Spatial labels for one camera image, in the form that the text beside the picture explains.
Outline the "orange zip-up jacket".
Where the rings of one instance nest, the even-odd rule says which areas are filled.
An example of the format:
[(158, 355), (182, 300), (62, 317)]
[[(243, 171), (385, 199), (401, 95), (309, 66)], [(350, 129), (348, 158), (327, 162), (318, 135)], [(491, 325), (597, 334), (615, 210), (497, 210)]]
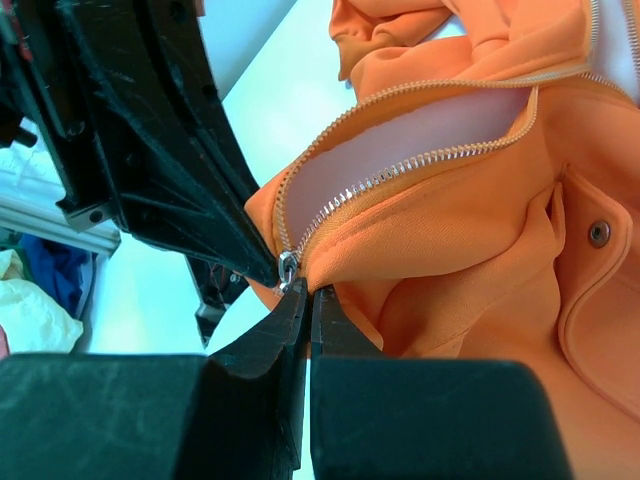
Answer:
[(400, 357), (508, 359), (580, 479), (639, 475), (639, 5), (337, 1), (357, 105), (246, 203)]

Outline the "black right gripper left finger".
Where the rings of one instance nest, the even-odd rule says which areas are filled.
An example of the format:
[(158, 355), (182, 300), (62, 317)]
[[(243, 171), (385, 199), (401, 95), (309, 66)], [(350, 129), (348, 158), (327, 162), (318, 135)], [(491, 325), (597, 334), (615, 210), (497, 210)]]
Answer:
[(5, 479), (289, 479), (301, 464), (308, 293), (211, 356), (16, 354)]

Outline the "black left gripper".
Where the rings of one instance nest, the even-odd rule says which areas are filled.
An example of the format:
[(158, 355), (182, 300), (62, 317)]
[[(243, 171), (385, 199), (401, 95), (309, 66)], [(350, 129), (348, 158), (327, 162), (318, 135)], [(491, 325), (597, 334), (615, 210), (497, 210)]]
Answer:
[(263, 285), (277, 262), (191, 1), (4, 1), (1, 103), (39, 128), (67, 223), (106, 221)]

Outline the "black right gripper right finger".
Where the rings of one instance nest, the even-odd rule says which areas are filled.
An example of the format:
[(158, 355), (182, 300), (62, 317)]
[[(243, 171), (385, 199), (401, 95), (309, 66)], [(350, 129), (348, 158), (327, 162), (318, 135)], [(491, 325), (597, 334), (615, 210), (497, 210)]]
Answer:
[(332, 287), (311, 320), (310, 450), (319, 479), (568, 479), (546, 393), (510, 361), (394, 359)]

